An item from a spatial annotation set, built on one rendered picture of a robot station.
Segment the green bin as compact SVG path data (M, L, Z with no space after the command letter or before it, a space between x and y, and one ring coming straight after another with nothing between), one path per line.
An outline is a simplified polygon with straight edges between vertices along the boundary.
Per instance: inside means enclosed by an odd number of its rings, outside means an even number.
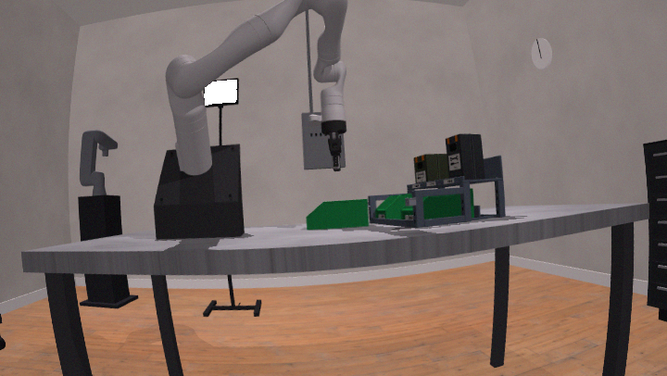
M413 220L412 206L403 206L403 219ZM471 188L471 210L474 218L473 189ZM461 216L460 194L430 196L423 198L424 219Z
M322 202L306 218L307 230L369 226L368 200Z
M401 219L400 209L405 205L404 198L412 198L412 194L389 195L377 207L377 219Z

